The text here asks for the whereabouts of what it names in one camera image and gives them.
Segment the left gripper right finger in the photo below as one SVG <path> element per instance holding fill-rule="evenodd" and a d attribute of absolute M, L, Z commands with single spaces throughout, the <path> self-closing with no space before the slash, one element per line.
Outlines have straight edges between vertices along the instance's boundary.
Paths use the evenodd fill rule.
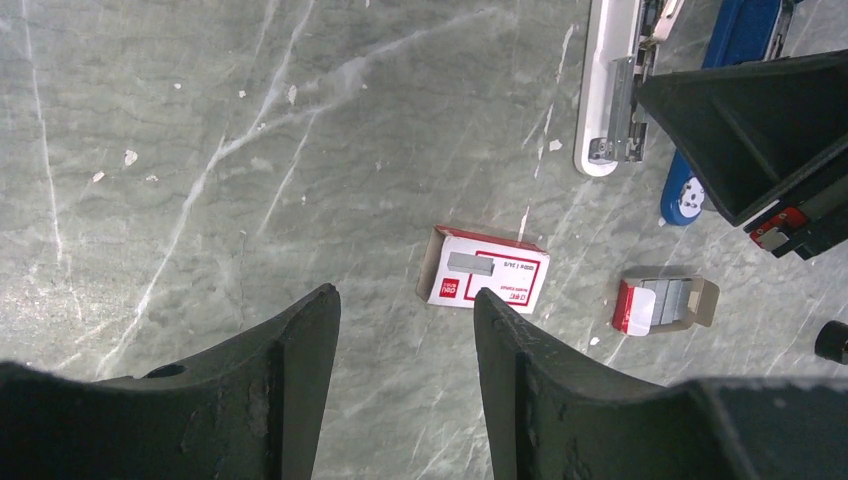
<path fill-rule="evenodd" d="M 605 366 L 489 289 L 474 332 L 498 479 L 843 479 L 847 384 L 696 378 L 669 387 Z"/>

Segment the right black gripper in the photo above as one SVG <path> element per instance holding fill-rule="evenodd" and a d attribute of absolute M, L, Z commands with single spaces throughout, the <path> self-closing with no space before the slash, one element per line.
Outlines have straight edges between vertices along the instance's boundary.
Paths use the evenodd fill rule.
<path fill-rule="evenodd" d="M 638 90 L 644 110 L 692 160 L 710 133 L 707 100 L 740 114 L 738 136 L 759 172 L 714 203 L 776 258 L 809 260 L 847 239 L 847 53 L 745 63 L 651 77 Z"/>

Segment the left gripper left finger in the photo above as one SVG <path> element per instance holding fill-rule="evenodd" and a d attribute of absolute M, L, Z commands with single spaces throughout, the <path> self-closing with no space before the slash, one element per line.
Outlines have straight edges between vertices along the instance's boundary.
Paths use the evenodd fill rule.
<path fill-rule="evenodd" d="M 276 316 L 135 378 L 1 366 L 5 479 L 308 479 L 339 335 L 324 284 Z"/>

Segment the blue black stapler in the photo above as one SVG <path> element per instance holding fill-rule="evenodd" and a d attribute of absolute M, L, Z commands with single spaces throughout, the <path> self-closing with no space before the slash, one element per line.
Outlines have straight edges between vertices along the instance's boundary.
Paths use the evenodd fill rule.
<path fill-rule="evenodd" d="M 796 10 L 795 1 L 724 1 L 718 10 L 703 70 L 779 58 Z M 699 133 L 710 133 L 702 156 L 692 160 L 676 150 L 660 200 L 662 218 L 687 226 L 707 210 L 708 202 L 733 203 L 731 188 L 759 173 L 738 136 L 740 114 L 709 98 Z"/>

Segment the staple box tray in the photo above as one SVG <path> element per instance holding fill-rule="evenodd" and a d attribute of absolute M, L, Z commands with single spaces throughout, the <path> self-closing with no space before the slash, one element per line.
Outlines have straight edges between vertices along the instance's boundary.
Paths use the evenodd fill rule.
<path fill-rule="evenodd" d="M 611 326 L 631 337 L 712 326 L 720 296 L 701 276 L 623 277 Z"/>

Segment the silver staple strip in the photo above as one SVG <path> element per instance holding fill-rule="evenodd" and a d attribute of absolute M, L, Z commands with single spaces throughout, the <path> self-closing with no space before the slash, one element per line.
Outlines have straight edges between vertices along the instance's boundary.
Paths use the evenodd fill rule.
<path fill-rule="evenodd" d="M 692 291 L 692 278 L 646 279 L 640 283 L 655 293 L 651 326 L 670 325 L 687 316 L 688 298 Z"/>

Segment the beige white stapler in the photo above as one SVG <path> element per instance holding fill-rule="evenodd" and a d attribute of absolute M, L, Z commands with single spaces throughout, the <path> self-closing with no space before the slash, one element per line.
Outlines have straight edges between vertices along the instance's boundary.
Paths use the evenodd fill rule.
<path fill-rule="evenodd" d="M 574 164 L 604 177 L 643 160 L 647 120 L 638 88 L 653 75 L 683 0 L 593 0 L 574 146 Z"/>

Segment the red white staple box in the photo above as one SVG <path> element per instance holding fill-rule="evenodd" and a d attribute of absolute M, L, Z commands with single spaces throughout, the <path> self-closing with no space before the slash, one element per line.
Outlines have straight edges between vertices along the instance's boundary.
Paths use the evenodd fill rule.
<path fill-rule="evenodd" d="M 549 264 L 550 255 L 532 243 L 436 225 L 416 294 L 429 305 L 471 309 L 487 288 L 517 312 L 531 314 Z"/>

